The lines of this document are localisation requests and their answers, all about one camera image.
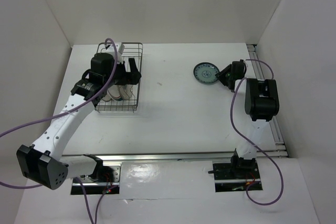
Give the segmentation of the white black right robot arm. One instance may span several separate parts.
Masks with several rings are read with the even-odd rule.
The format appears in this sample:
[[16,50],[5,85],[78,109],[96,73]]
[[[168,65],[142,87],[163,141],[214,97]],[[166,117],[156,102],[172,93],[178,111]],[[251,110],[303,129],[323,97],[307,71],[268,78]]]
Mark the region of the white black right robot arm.
[[[271,78],[259,80],[246,78],[246,63],[243,60],[233,61],[220,73],[217,79],[234,94],[230,105],[230,122],[233,129],[244,141],[235,149],[230,159],[229,172],[234,178],[244,178],[256,168],[257,151],[260,151],[261,135],[269,122],[279,112],[279,98],[274,73]],[[249,135],[244,136],[234,125],[233,108],[238,89],[242,82],[246,82],[245,113],[251,119]]]

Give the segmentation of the white plate orange sunburst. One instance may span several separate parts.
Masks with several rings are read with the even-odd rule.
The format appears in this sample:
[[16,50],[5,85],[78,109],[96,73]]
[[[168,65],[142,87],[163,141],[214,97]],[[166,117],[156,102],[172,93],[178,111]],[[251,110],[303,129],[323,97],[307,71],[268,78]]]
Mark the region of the white plate orange sunburst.
[[104,101],[104,102],[110,102],[112,100],[113,100],[113,98],[111,97],[109,91],[107,91],[106,95],[102,98],[102,101]]

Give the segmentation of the small blue patterned plate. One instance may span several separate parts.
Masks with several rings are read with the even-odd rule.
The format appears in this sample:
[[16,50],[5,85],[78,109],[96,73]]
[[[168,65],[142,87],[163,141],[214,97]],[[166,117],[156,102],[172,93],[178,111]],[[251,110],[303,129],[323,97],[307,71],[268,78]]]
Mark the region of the small blue patterned plate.
[[218,81],[217,74],[219,69],[210,62],[201,62],[197,64],[193,69],[193,75],[195,79],[206,85],[214,84]]

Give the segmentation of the clear round plate stand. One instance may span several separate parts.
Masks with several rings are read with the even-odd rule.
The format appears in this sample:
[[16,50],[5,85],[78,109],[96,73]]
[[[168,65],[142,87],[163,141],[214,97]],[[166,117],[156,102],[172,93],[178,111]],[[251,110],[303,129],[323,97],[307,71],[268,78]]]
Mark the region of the clear round plate stand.
[[120,97],[123,100],[132,100],[134,97],[133,85],[131,84],[127,84],[124,86],[118,86],[118,92],[119,92]]

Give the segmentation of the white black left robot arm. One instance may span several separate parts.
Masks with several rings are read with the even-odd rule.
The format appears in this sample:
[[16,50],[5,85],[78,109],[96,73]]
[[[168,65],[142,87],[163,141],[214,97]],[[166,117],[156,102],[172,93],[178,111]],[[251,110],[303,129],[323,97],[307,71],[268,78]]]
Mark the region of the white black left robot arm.
[[62,157],[64,149],[82,121],[95,110],[111,86],[137,85],[141,73],[134,58],[130,70],[117,61],[120,54],[96,53],[91,67],[71,89],[62,112],[30,146],[22,145],[17,158],[23,175],[52,190],[68,178],[86,176],[93,182],[113,178],[113,169],[91,154]]

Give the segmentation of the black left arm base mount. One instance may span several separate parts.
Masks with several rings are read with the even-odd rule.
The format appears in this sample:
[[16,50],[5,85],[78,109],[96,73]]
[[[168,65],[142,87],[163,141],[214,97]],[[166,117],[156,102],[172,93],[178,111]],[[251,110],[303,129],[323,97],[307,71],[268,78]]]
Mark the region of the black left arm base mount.
[[121,163],[107,162],[104,166],[109,167],[110,171],[104,172],[100,178],[93,179],[89,175],[78,177],[87,195],[101,195],[106,190],[108,195],[120,193]]

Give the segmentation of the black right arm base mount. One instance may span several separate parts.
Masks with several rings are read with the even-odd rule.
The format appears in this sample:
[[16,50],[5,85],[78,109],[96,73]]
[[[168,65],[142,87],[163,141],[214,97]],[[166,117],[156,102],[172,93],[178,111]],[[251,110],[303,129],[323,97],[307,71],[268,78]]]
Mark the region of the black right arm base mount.
[[258,165],[252,170],[234,172],[230,163],[213,163],[208,171],[214,177],[215,191],[235,192],[249,190],[263,190]]

